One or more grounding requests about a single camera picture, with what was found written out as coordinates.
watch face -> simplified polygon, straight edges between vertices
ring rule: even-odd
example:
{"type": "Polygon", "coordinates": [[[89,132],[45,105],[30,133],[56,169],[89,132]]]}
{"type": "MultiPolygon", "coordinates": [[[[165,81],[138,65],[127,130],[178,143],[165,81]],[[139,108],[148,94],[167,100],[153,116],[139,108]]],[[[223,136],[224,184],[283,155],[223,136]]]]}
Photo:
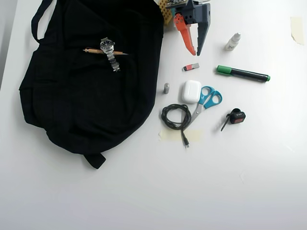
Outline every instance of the watch face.
{"type": "Polygon", "coordinates": [[[114,43],[111,40],[106,40],[100,43],[100,48],[102,50],[111,49],[114,43]]]}

backpack strap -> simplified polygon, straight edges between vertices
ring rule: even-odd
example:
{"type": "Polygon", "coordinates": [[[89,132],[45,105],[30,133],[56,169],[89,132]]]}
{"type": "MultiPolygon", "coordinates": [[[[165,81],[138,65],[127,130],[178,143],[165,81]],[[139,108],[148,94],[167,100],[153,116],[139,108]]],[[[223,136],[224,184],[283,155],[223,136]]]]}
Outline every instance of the backpack strap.
{"type": "Polygon", "coordinates": [[[57,39],[55,28],[47,29],[45,38],[38,39],[37,38],[37,30],[38,30],[38,23],[43,17],[45,11],[47,8],[51,5],[53,0],[42,0],[42,3],[40,4],[36,14],[34,15],[32,21],[31,21],[31,29],[32,29],[32,35],[33,38],[38,42],[41,43],[43,40],[46,41],[46,43],[54,43],[57,39]]]}
{"type": "Polygon", "coordinates": [[[100,153],[95,155],[84,155],[84,157],[90,163],[90,165],[96,169],[99,169],[100,166],[106,161],[105,157],[100,153]]]}

black cable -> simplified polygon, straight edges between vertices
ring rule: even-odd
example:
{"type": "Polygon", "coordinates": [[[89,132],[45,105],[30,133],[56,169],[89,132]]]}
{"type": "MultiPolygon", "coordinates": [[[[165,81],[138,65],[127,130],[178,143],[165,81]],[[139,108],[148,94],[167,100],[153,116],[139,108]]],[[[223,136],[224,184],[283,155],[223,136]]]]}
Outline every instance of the black cable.
{"type": "Polygon", "coordinates": [[[180,130],[181,131],[181,136],[182,136],[183,142],[184,142],[185,146],[188,148],[189,147],[189,141],[186,138],[186,135],[184,134],[184,130],[189,126],[189,124],[191,123],[191,119],[192,119],[191,112],[189,111],[188,106],[186,106],[185,104],[171,104],[171,105],[169,105],[168,107],[165,107],[162,110],[161,118],[169,128],[171,128],[173,130],[180,130]],[[168,112],[171,111],[171,110],[175,110],[175,109],[181,109],[186,113],[185,117],[183,119],[183,122],[173,122],[173,121],[170,121],[167,118],[168,112]]]}

small white bottle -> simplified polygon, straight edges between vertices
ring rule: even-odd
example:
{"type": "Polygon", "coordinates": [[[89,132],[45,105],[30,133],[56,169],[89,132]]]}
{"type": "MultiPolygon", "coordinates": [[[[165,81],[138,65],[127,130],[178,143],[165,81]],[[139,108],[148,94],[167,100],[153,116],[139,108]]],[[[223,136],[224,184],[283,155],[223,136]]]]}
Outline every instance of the small white bottle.
{"type": "Polygon", "coordinates": [[[229,42],[225,46],[225,49],[228,50],[228,51],[233,51],[236,48],[236,46],[239,44],[240,39],[241,39],[241,33],[236,33],[229,40],[229,42]]]}

robotic claw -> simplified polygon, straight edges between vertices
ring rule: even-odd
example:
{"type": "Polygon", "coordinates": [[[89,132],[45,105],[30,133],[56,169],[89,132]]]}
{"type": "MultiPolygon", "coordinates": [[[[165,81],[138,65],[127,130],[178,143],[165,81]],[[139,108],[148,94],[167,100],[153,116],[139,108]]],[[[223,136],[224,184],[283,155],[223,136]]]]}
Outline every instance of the robotic claw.
{"type": "Polygon", "coordinates": [[[166,8],[175,9],[174,23],[181,32],[184,43],[192,55],[196,55],[193,46],[190,27],[198,23],[198,48],[197,56],[201,54],[209,26],[210,26],[210,4],[206,1],[196,0],[169,0],[166,8]]]}

